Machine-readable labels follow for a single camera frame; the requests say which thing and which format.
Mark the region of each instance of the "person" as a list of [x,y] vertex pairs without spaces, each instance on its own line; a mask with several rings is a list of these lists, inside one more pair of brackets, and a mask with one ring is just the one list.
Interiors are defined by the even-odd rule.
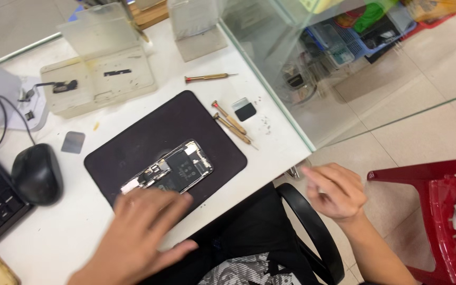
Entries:
[[[413,276],[363,211],[360,177],[335,163],[303,168],[313,208],[346,234],[367,283],[415,284]],[[319,284],[297,247],[296,234],[275,191],[231,215],[206,243],[191,239],[158,251],[163,237],[191,205],[189,194],[135,189],[120,196],[98,249],[68,285]]]

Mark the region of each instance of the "hand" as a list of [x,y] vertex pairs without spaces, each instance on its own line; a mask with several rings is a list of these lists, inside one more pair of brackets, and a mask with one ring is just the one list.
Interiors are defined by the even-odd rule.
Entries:
[[117,198],[116,214],[97,251],[69,285],[129,285],[178,262],[198,248],[186,240],[157,250],[165,234],[184,215],[193,198],[173,191],[135,188]]
[[307,196],[314,210],[337,223],[364,215],[362,207],[367,197],[358,174],[336,163],[301,170],[307,176]]

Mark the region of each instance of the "black pants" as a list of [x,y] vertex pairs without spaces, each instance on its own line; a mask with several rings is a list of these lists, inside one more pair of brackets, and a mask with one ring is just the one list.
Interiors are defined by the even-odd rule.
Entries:
[[140,284],[196,285],[228,259],[262,253],[269,253],[269,261],[292,270],[302,284],[318,283],[272,183],[191,238],[199,249]]

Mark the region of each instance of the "black repair mat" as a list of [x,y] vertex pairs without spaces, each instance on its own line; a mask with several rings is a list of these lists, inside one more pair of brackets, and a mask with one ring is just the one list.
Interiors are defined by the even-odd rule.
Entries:
[[214,168],[189,189],[192,211],[243,170],[247,159],[191,91],[175,96],[100,146],[84,165],[113,207],[121,185],[188,139],[196,140]]

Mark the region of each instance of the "smartphone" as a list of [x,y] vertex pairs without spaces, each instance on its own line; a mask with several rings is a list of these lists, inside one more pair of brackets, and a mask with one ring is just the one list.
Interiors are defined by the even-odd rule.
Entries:
[[184,193],[199,183],[214,168],[201,147],[189,139],[121,186],[123,194],[132,189],[157,187]]

